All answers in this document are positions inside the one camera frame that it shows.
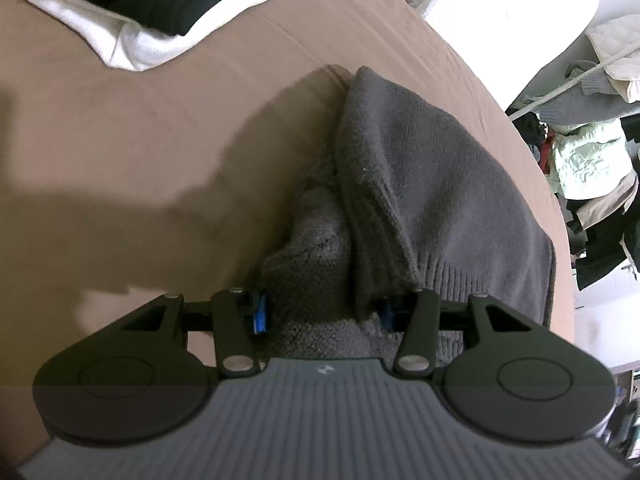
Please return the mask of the dark grey knit sweater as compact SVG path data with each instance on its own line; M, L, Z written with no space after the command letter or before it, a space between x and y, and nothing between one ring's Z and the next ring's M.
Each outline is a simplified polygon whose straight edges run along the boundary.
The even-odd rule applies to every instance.
M391 360L426 289L484 292L539 324L555 255L506 170L456 118L358 70L329 151L300 186L280 247L263 263L264 356Z

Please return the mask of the brown bed sheet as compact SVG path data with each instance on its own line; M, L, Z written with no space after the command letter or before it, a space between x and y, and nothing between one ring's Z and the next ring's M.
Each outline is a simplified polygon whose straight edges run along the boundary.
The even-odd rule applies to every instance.
M362 66L454 115L510 174L558 258L552 330L573 338L558 202L501 106L405 0L270 0L143 73L1 0L5 460L47 439L32 378L50 356L163 292L199 300L246 279Z

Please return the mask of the pale green hanging garment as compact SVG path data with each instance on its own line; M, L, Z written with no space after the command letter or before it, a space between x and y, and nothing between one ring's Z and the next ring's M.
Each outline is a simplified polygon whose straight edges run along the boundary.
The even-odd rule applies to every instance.
M618 119L584 125L551 144L547 181L567 200L591 200L611 193L632 171L626 136Z

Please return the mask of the white quilted hanging garment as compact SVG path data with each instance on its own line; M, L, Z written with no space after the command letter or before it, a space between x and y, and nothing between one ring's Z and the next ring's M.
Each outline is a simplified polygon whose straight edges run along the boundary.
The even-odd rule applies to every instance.
M627 14L591 27L586 35L613 89L627 102L639 99L640 15Z

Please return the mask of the white cloth draped chair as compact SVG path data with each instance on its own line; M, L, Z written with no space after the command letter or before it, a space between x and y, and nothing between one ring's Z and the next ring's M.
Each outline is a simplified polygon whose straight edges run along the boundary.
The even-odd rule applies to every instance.
M600 0L407 0L501 107L565 51Z

